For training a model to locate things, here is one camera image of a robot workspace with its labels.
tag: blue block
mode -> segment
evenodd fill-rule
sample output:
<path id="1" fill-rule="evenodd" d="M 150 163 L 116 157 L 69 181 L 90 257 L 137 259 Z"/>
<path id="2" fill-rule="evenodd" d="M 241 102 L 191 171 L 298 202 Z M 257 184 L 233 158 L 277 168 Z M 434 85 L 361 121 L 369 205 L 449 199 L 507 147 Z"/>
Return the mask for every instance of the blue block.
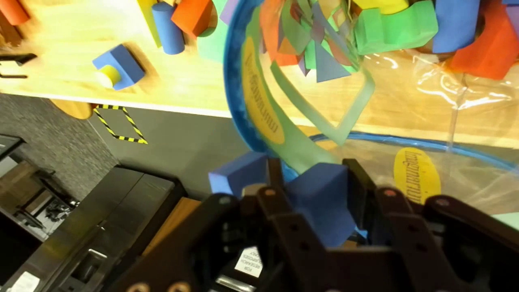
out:
<path id="1" fill-rule="evenodd" d="M 183 51 L 183 33 L 171 20 L 173 6 L 165 1 L 152 4 L 152 17 L 160 37 L 162 50 L 168 54 Z"/>
<path id="2" fill-rule="evenodd" d="M 475 37 L 479 0 L 436 0 L 437 33 L 432 38 L 432 51 L 455 51 L 468 45 Z"/>
<path id="3" fill-rule="evenodd" d="M 249 152 L 236 160 L 209 171 L 209 184 L 212 192 L 228 192 L 241 197 L 241 189 L 252 183 L 265 183 L 267 155 Z"/>
<path id="4" fill-rule="evenodd" d="M 285 189 L 291 207 L 304 215 L 324 246 L 340 246 L 355 230 L 342 165 L 316 163 Z"/>
<path id="5" fill-rule="evenodd" d="M 519 6 L 519 0 L 502 0 L 505 6 Z"/>
<path id="6" fill-rule="evenodd" d="M 119 74 L 118 82 L 113 84 L 113 89 L 116 90 L 137 82 L 144 76 L 142 66 L 132 58 L 129 50 L 121 43 L 98 54 L 92 63 L 97 69 L 100 69 L 105 64 L 111 64 L 116 67 Z"/>

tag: wooden table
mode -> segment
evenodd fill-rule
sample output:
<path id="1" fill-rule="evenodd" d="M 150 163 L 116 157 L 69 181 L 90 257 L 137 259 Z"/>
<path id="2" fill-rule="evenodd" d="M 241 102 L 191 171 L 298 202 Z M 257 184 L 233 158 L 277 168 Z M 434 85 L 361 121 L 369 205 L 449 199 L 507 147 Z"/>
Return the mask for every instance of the wooden table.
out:
<path id="1" fill-rule="evenodd" d="M 116 103 L 139 108 L 228 116 L 223 95 L 222 64 L 196 54 L 191 45 L 181 54 L 165 54 L 157 48 L 132 0 L 22 0 L 30 20 L 20 25 L 25 40 L 19 51 L 33 51 L 37 59 L 27 64 L 27 79 L 0 79 L 0 92 L 66 98 L 93 103 Z M 92 59 L 105 50 L 124 43 L 145 67 L 145 77 L 124 90 L 103 89 L 95 79 Z M 447 139 L 452 126 L 452 103 L 436 92 L 449 82 L 437 66 L 423 64 L 416 54 L 372 56 L 377 89 L 363 111 L 356 129 Z M 428 79 L 415 89 L 418 72 L 428 67 Z M 312 85 L 311 76 L 285 67 L 290 79 L 333 123 L 346 110 L 361 77 L 345 77 Z M 519 66 L 507 76 L 509 85 L 488 95 L 494 84 L 471 85 L 475 92 L 460 93 L 460 84 L 450 87 L 455 100 L 470 98 L 470 108 L 457 115 L 455 140 L 519 147 Z M 290 102 L 272 89 L 277 100 L 298 124 L 309 124 Z"/>

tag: colorful toys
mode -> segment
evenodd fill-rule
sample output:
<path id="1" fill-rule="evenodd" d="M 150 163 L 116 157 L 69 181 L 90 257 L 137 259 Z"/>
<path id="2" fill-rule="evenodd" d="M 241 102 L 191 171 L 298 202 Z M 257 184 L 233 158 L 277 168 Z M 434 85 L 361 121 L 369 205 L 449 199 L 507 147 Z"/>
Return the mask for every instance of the colorful toys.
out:
<path id="1" fill-rule="evenodd" d="M 142 19 L 145 20 L 147 32 L 149 32 L 150 38 L 158 46 L 160 38 L 158 38 L 155 22 L 152 20 L 152 4 L 157 1 L 155 0 L 136 0 L 136 3 L 139 6 Z"/>
<path id="2" fill-rule="evenodd" d="M 92 63 L 98 69 L 100 80 L 115 90 L 124 89 L 144 76 L 142 66 L 121 43 L 98 54 Z"/>
<path id="3" fill-rule="evenodd" d="M 382 14 L 379 9 L 363 9 L 355 25 L 356 51 L 379 53 L 424 45 L 437 32 L 431 1 L 416 1 L 410 7 Z"/>

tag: hazard tape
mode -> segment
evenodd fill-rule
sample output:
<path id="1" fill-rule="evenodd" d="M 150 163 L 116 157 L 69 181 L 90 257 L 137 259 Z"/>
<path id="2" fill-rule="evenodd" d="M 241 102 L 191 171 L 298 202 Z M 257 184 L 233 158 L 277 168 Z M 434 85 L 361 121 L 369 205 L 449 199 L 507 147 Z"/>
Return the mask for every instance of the hazard tape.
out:
<path id="1" fill-rule="evenodd" d="M 136 132 L 136 137 L 132 136 L 124 136 L 124 134 L 116 134 L 113 131 L 113 127 L 108 124 L 108 121 L 103 118 L 103 115 L 100 113 L 100 110 L 118 110 L 121 111 L 128 123 L 131 124 L 132 131 Z M 142 131 L 139 129 L 139 126 L 134 123 L 134 119 L 129 116 L 128 110 L 124 106 L 118 106 L 118 105 L 97 105 L 93 108 L 93 113 L 97 115 L 98 121 L 103 124 L 103 127 L 108 131 L 110 136 L 113 136 L 115 139 L 119 139 L 119 140 L 128 140 L 128 142 L 136 142 L 136 144 L 147 144 Z"/>

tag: toy block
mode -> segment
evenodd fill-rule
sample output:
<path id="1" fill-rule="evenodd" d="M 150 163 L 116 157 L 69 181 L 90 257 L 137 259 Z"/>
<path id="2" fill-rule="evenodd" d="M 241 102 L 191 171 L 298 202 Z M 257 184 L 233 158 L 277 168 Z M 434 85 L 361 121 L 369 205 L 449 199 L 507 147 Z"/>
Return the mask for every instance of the toy block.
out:
<path id="1" fill-rule="evenodd" d="M 202 33 L 210 24 L 210 0 L 181 0 L 171 14 L 171 20 L 189 35 Z"/>
<path id="2" fill-rule="evenodd" d="M 447 53 L 468 45 L 475 37 L 479 0 L 436 0 L 437 33 L 432 38 L 434 53 Z"/>
<path id="3" fill-rule="evenodd" d="M 241 197 L 241 189 L 252 183 L 265 183 L 267 155 L 249 152 L 209 171 L 210 192 L 228 192 Z"/>
<path id="4" fill-rule="evenodd" d="M 168 54 L 181 53 L 184 48 L 181 30 L 170 20 L 173 9 L 175 7 L 165 1 L 152 4 L 152 17 L 155 20 L 162 50 Z"/>
<path id="5" fill-rule="evenodd" d="M 142 19 L 145 20 L 147 32 L 149 32 L 150 38 L 158 46 L 160 38 L 157 33 L 155 22 L 152 19 L 152 4 L 155 4 L 157 1 L 155 0 L 136 0 L 136 3 L 137 3 L 137 7 L 139 7 Z"/>
<path id="6" fill-rule="evenodd" d="M 98 54 L 92 63 L 98 69 L 102 82 L 116 90 L 137 82 L 144 76 L 142 66 L 121 43 Z"/>
<path id="7" fill-rule="evenodd" d="M 355 25 L 355 43 L 359 54 L 424 45 L 437 32 L 436 11 L 431 1 L 416 1 L 410 7 L 381 14 L 363 9 Z"/>
<path id="8" fill-rule="evenodd" d="M 215 12 L 220 14 L 225 6 L 225 0 L 212 0 Z M 223 61 L 223 50 L 226 40 L 228 25 L 223 20 L 217 20 L 213 30 L 209 35 L 197 37 L 197 53 L 207 59 Z"/>
<path id="9" fill-rule="evenodd" d="M 353 0 L 361 9 L 377 7 L 382 14 L 392 14 L 408 6 L 406 0 Z"/>
<path id="10" fill-rule="evenodd" d="M 519 0 L 502 0 L 505 6 L 519 6 Z"/>
<path id="11" fill-rule="evenodd" d="M 519 54 L 519 35 L 501 0 L 481 3 L 484 27 L 466 46 L 457 50 L 447 64 L 489 79 L 502 79 Z"/>
<path id="12" fill-rule="evenodd" d="M 12 25 L 19 25 L 29 19 L 27 11 L 17 0 L 0 0 L 0 11 Z"/>
<path id="13" fill-rule="evenodd" d="M 346 209 L 346 170 L 335 163 L 316 163 L 291 179 L 286 199 L 301 212 L 324 246 L 340 246 L 355 230 Z"/>

